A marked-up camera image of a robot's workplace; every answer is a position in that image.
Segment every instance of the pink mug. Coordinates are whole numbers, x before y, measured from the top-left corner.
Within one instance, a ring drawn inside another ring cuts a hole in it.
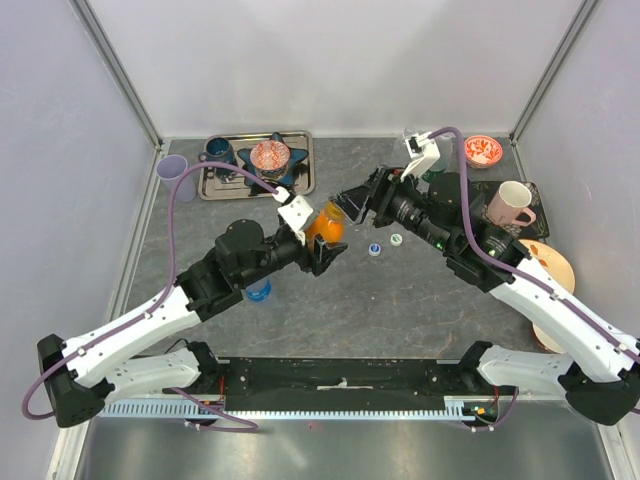
[[[526,185],[510,180],[502,182],[500,188],[489,204],[487,218],[495,225],[520,225],[528,227],[536,221],[536,214],[531,210],[531,192]],[[528,222],[517,220],[518,215],[526,213]]]

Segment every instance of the metal tray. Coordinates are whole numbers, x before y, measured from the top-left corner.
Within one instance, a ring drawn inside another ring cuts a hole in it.
[[[258,143],[269,140],[273,132],[269,133],[245,133],[236,135],[215,135],[215,137],[224,137],[233,146],[234,152],[242,148],[252,148]],[[300,175],[296,176],[293,184],[293,190],[298,195],[306,195],[316,186],[315,160],[313,157],[313,138],[309,132],[280,132],[287,145],[293,148],[304,148],[309,150],[309,156],[300,162],[302,168],[299,169]],[[209,137],[203,144],[202,150],[207,142],[214,137]],[[238,166],[243,167],[244,162],[236,153],[236,161]],[[203,200],[233,200],[237,198],[259,198],[270,197],[270,193],[260,193],[258,195],[249,196],[251,187],[244,184],[244,177],[238,175],[229,183],[223,183],[217,178],[213,170],[203,169],[200,173],[200,182],[198,183],[198,195]]]

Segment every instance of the dark blue cup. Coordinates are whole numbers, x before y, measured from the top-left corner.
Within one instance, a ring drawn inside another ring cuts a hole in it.
[[[204,152],[198,154],[201,162],[223,162],[230,165],[238,165],[231,142],[223,137],[213,137],[204,144]],[[224,168],[214,169],[216,177],[222,182],[229,182],[234,176],[234,172]]]

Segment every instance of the purple cup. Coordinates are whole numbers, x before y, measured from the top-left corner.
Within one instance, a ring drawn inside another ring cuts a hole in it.
[[[189,162],[182,155],[167,155],[156,165],[156,175],[169,191],[178,183],[178,177],[189,167]],[[196,198],[196,185],[193,178],[185,178],[176,192],[181,202],[190,202]]]

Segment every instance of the orange bowl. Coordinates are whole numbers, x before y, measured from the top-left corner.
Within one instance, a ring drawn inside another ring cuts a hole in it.
[[[489,168],[502,159],[502,146],[494,138],[474,135],[464,142],[467,162],[474,168]]]

